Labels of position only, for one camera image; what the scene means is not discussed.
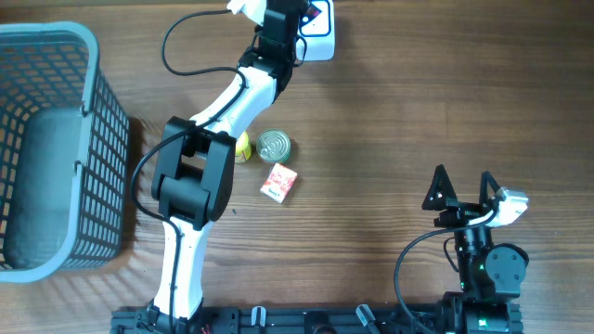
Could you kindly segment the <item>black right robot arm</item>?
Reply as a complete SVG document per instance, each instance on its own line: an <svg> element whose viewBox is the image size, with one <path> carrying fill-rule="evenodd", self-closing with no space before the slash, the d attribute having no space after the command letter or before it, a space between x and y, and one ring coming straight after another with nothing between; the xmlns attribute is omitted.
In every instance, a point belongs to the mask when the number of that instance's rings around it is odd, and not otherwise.
<svg viewBox="0 0 594 334"><path fill-rule="evenodd" d="M460 201L443 165L435 168L421 208L437 211L434 225L454 239L459 292L447 292L435 306L432 329L438 333L520 333L519 308L529 257L510 243L495 244L492 230L514 223L528 209L529 198L500 186L482 173L479 201Z"/></svg>

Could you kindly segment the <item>yellow lidded jar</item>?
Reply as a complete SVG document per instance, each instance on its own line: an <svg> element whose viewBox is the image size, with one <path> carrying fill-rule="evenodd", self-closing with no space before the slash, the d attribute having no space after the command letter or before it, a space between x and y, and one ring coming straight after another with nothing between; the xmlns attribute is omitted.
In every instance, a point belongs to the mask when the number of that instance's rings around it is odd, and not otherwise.
<svg viewBox="0 0 594 334"><path fill-rule="evenodd" d="M244 163L252 155L252 146L250 138L246 132L243 132L236 142L235 163Z"/></svg>

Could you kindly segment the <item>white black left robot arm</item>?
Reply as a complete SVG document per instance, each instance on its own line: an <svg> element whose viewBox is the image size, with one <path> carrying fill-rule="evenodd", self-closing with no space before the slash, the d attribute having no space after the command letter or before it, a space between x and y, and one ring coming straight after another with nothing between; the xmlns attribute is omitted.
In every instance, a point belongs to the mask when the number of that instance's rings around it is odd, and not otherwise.
<svg viewBox="0 0 594 334"><path fill-rule="evenodd" d="M267 4L261 14L252 14L257 27L232 68L231 85L192 118L171 118L161 142L148 153L157 159L151 196L165 232L161 284L148 309L158 327L180 330L198 316L206 244L231 196L238 138L302 65L305 54L297 44L310 7Z"/></svg>

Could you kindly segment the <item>dark snack packet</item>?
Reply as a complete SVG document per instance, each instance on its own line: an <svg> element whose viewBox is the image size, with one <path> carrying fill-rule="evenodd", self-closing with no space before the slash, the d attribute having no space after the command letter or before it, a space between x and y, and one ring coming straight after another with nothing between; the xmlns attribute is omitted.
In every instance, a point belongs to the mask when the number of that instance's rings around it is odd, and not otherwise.
<svg viewBox="0 0 594 334"><path fill-rule="evenodd" d="M306 1L302 11L302 21L309 22L320 14L321 10L312 1Z"/></svg>

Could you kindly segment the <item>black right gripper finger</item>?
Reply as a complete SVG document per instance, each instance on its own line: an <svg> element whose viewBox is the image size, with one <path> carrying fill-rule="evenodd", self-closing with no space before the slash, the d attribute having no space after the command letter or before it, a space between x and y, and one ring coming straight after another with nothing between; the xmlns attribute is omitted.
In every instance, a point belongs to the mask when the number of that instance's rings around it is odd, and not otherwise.
<svg viewBox="0 0 594 334"><path fill-rule="evenodd" d="M479 192L479 203L481 205L486 204L489 199L489 191L492 190L496 194L500 189L500 185L497 183L493 175L489 171L484 171L481 175L481 184Z"/></svg>
<svg viewBox="0 0 594 334"><path fill-rule="evenodd" d="M437 165L428 193L421 204L423 210L446 210L458 206L458 198L446 168Z"/></svg>

